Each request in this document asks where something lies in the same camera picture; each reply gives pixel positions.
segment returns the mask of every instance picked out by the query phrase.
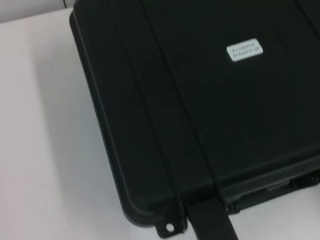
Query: gray wall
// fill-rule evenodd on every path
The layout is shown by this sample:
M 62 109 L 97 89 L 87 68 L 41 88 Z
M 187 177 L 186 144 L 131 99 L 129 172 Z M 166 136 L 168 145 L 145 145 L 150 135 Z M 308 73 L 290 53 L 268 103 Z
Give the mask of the gray wall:
M 66 6 L 73 7 L 76 0 L 65 0 Z
M 0 0 L 0 23 L 63 8 L 63 0 Z

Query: black plastic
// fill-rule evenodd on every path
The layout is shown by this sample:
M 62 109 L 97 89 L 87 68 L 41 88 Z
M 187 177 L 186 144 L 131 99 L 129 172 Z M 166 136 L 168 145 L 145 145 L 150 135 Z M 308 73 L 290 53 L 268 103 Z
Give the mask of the black plastic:
M 72 32 L 132 223 L 167 238 L 188 218 L 200 240 L 236 240 L 228 214 L 319 183 L 319 14 L 314 0 L 76 2 Z M 226 47 L 250 39 L 263 54 L 233 62 Z

